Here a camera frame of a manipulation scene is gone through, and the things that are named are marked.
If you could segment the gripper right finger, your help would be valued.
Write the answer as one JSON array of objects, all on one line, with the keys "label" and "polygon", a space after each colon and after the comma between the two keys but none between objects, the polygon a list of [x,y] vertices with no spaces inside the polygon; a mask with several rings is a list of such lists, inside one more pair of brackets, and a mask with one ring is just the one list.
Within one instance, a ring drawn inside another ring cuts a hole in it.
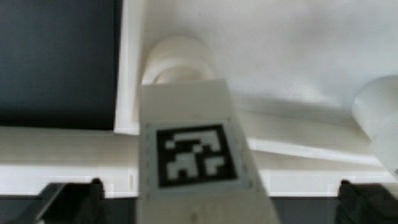
[{"label": "gripper right finger", "polygon": [[341,181],[334,224],[398,224],[398,183]]}]

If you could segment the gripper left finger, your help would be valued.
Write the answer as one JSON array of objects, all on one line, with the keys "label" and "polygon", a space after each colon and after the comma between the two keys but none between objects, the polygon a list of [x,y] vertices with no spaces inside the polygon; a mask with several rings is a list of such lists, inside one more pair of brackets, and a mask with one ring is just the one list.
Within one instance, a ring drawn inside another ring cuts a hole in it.
[{"label": "gripper left finger", "polygon": [[98,178],[87,183],[46,185],[25,224],[106,224],[105,187]]}]

